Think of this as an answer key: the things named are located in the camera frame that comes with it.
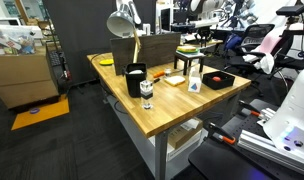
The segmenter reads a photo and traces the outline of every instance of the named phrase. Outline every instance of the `black partition wall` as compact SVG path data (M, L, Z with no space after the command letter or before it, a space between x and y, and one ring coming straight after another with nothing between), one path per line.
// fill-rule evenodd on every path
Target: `black partition wall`
M133 0L143 23L155 24L156 0ZM116 10L115 0L43 0L72 75L73 84L93 79L87 54L110 52L114 36L106 20Z

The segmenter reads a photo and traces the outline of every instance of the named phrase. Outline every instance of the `black cup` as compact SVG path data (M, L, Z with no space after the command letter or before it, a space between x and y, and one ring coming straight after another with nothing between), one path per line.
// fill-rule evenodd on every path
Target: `black cup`
M131 74L132 71L141 70L140 74ZM126 84L128 86L128 92L131 97L141 97L140 82L146 79L146 64L145 63L133 63L128 64L125 68Z

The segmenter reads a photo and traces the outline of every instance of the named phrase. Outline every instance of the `yellow floor mat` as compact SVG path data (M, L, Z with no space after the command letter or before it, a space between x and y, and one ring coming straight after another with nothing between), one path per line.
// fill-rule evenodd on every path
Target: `yellow floor mat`
M57 103L38 107L40 111L31 114L30 111L20 113L16 116L12 129L19 129L31 124L48 120L50 118L69 113L69 101L62 95Z

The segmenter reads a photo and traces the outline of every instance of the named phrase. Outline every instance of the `brown box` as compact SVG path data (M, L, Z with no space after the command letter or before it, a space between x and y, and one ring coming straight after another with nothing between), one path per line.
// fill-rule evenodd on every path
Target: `brown box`
M9 109L57 95L45 47L31 55L0 55L0 98Z
M195 129L190 129L189 131L184 129L181 125L174 128L168 136L168 143L177 149L181 147L185 142L187 142L193 135L199 132L203 128L203 121L198 118L193 118L199 121L199 124Z

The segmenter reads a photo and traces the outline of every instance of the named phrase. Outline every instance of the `desk lamp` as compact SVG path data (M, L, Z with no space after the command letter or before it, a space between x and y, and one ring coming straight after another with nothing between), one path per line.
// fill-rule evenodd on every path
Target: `desk lamp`
M119 37L134 35L135 50L133 63L136 63L141 43L135 30L135 24L141 24L141 19L132 0L116 0L116 4L117 11L113 12L108 18L107 27L114 35Z

